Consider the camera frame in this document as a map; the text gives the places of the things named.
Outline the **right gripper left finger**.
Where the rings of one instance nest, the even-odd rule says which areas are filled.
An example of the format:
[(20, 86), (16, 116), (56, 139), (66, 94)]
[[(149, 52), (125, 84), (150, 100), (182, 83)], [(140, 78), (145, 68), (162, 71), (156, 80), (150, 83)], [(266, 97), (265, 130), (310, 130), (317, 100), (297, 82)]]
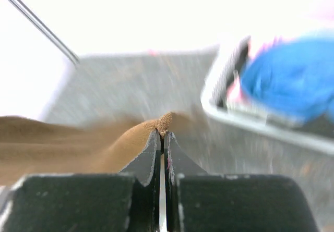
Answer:
[(34, 174), (1, 195), (1, 231), (158, 231), (160, 145), (117, 174)]

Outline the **brown cloth napkin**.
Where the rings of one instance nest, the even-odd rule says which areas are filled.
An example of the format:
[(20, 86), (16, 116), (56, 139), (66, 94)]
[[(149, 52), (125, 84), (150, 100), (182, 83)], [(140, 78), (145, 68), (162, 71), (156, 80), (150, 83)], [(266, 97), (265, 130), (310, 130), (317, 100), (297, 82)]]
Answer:
[(17, 116), (1, 117), (1, 185), (37, 173), (118, 173), (146, 147), (152, 132), (188, 131), (203, 119), (169, 112), (140, 122), (132, 117), (88, 127), (48, 124)]

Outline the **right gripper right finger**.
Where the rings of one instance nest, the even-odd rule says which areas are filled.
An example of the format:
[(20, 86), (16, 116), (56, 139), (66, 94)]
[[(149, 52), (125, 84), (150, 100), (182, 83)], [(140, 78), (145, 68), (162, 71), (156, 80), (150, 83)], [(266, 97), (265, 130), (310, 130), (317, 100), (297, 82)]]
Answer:
[(210, 174), (164, 137), (168, 231), (318, 231), (299, 185), (282, 175)]

